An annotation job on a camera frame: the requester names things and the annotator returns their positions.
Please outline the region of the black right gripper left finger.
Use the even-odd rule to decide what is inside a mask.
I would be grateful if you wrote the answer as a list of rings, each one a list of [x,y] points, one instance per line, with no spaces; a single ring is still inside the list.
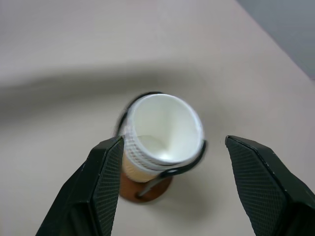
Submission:
[[[123,151],[122,137],[96,145],[63,184],[35,236],[111,236]]]

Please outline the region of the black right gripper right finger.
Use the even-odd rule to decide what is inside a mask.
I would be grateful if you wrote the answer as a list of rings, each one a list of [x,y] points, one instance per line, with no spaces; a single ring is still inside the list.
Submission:
[[[235,183],[256,236],[315,236],[315,193],[272,149],[226,136]]]

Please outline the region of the white and orange paper cup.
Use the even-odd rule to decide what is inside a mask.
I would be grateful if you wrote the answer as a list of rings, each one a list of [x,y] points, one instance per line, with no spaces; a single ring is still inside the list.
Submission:
[[[175,166],[155,163],[139,150],[131,148],[124,149],[122,169],[132,181],[148,182],[156,178],[163,171]]]
[[[126,118],[126,149],[157,165],[192,161],[201,150],[204,130],[196,111],[182,99],[152,94],[137,100]]]

